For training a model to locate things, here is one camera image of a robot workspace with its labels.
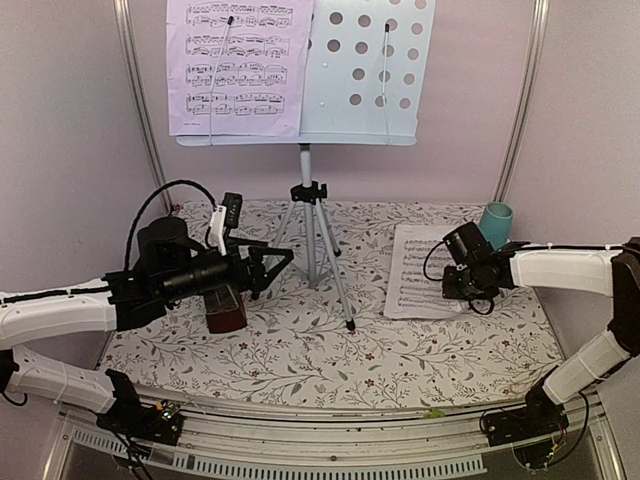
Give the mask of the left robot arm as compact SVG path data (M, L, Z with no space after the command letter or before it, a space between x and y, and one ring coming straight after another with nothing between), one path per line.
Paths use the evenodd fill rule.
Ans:
M22 392L110 416L128 434L148 426L128 376L68 365L26 348L26 343L83 331L124 332L148 326L189 297L220 287L258 296L293 260L290 249L225 238L213 222L214 244L190 238L179 217L154 220L137 234L132 268L55 290L1 295L1 390Z

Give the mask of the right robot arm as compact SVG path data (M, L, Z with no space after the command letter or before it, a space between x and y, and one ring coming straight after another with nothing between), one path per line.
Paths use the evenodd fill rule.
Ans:
M554 288L600 294L613 301L605 330L539 380L525 396L517 427L537 436L574 395L639 354L639 240L618 245L534 245L494 249L468 222L442 239L453 265L445 268L446 299L493 300L503 289Z

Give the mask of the purple sheet music page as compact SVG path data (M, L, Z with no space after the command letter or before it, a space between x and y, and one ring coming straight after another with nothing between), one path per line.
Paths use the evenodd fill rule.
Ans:
M170 135L294 137L312 1L170 1Z

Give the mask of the white sheet music page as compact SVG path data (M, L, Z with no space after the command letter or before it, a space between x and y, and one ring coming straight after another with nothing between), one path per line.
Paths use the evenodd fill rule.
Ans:
M454 262L437 244L450 226L400 224L395 228L383 315L392 320L439 320L468 310L467 303L442 297L444 268Z

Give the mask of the light blue music stand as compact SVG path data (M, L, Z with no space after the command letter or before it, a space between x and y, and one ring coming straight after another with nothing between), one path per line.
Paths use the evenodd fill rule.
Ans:
M301 183L286 213L304 206L308 268L315 287L334 279L346 327L355 323L342 284L341 254L324 208L325 185L312 178L319 144L412 146L436 4L433 1L320 1L314 8L300 133L296 137L221 136L220 144L296 144Z

